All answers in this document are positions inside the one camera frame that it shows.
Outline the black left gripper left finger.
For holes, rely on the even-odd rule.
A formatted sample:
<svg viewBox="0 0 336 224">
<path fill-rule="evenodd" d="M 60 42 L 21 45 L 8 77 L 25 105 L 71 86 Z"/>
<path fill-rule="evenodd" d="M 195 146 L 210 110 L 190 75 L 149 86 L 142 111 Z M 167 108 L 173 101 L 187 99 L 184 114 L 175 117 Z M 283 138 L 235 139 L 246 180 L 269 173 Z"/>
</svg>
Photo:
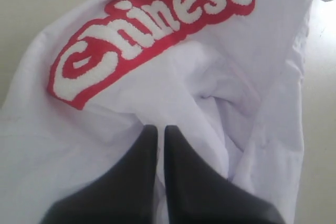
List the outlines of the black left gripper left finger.
<svg viewBox="0 0 336 224">
<path fill-rule="evenodd" d="M 152 223 L 157 139 L 157 128 L 144 126 L 110 170 L 54 203 L 42 223 Z"/>
</svg>

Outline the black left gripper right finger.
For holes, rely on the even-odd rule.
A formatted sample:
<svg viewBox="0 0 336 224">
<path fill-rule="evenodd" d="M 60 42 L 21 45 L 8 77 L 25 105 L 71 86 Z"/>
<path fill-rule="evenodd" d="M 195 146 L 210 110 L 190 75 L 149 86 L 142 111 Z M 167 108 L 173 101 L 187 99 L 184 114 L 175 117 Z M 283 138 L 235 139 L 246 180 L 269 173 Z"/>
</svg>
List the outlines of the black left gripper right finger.
<svg viewBox="0 0 336 224">
<path fill-rule="evenodd" d="M 164 132 L 164 176 L 170 223 L 284 223 L 273 204 L 214 171 L 174 125 Z"/>
</svg>

